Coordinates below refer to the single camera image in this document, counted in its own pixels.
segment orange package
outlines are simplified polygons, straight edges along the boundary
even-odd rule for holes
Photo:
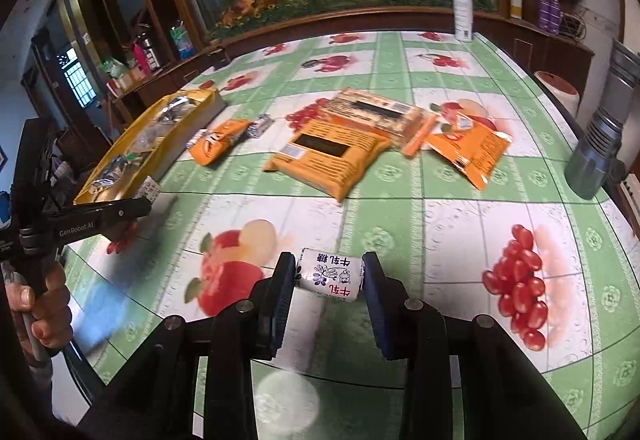
[[[199,165],[207,165],[234,146],[249,127],[248,119],[229,119],[213,130],[200,130],[187,144],[193,160]]]
[[[476,188],[484,190],[511,137],[461,112],[449,114],[443,121],[427,135],[425,144],[449,159]]]
[[[383,135],[312,119],[262,169],[281,171],[340,203],[390,146]]]

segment hand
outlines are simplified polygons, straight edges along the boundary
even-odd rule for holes
[[[15,283],[6,286],[9,307],[15,312],[31,312],[36,320],[31,325],[31,332],[47,348],[62,348],[74,335],[68,307],[70,294],[65,281],[65,271],[56,262],[45,279],[47,292],[37,299],[31,287]]]

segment yellow box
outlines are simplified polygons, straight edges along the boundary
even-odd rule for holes
[[[125,175],[114,186],[104,189],[97,194],[89,192],[89,186],[100,175],[100,172],[118,155],[124,155],[131,144],[136,140],[140,132],[153,121],[158,113],[167,105],[169,101],[177,96],[186,95],[196,101],[197,106],[191,110],[171,132],[161,141],[154,151],[146,157],[145,162],[135,171],[129,168],[129,174],[125,170]],[[103,202],[108,200],[119,200],[128,198],[136,194],[140,185],[147,176],[158,182],[164,173],[171,167],[172,163],[180,157],[187,142],[193,134],[204,128],[211,120],[222,112],[225,102],[216,88],[208,90],[180,91],[164,96],[153,106],[145,110],[120,138],[113,143],[113,146],[102,157],[100,163],[92,171],[91,175],[82,186],[81,191],[74,200],[74,204],[86,204],[89,202]]]

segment table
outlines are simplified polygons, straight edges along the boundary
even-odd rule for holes
[[[410,295],[454,317],[488,313],[508,330],[510,319],[498,312],[481,273],[500,257],[511,226],[522,224],[535,233],[534,250],[545,262],[542,299],[550,311],[543,350],[514,340],[588,438],[619,427],[640,394],[640,243],[604,191],[585,201],[569,189],[563,170],[577,140],[507,55],[480,34],[459,43],[449,34],[361,32],[262,49],[207,70],[185,88],[209,79],[228,103],[212,124],[268,112],[273,126],[212,168],[183,154],[160,183],[155,226],[143,226],[123,254],[107,255],[103,237],[66,251],[76,337],[103,380],[162,318],[204,317],[198,300],[185,303],[184,296],[200,275],[207,233],[269,221],[276,253],[261,265],[265,276],[280,250],[375,250]],[[281,173],[263,173],[269,153],[292,134],[286,115],[346,86],[424,108],[475,102],[514,141],[483,192],[426,151],[414,160],[383,153],[342,205]],[[451,364],[455,433],[462,438],[455,358]],[[261,439],[397,437],[404,364],[383,360],[361,300],[348,304],[296,289],[283,348],[252,370]]]

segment screw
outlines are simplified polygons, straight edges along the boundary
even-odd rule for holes
[[[164,327],[167,330],[175,330],[179,328],[184,323],[184,319],[179,315],[170,315],[167,319],[164,320]]]
[[[487,314],[480,314],[476,317],[476,323],[482,328],[492,328],[495,325],[494,318]]]
[[[241,314],[245,312],[249,312],[254,309],[254,302],[250,299],[241,299],[236,303],[236,310],[238,310]]]
[[[404,307],[407,310],[422,310],[424,303],[416,297],[410,297],[404,300]]]

